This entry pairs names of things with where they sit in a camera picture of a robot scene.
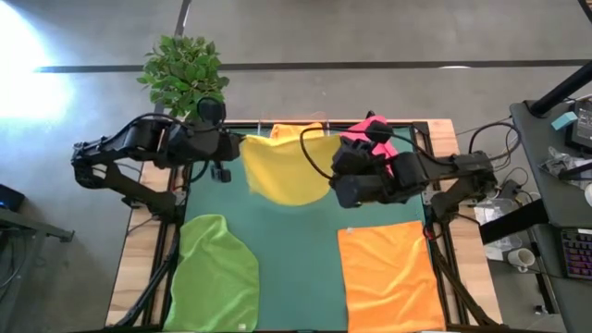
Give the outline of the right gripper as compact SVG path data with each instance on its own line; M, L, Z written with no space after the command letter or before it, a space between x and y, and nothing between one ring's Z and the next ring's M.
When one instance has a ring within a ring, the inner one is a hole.
M340 146L332 157L330 187L343 208L378 202L386 193L389 168L385 154L374 154L378 142L339 138Z

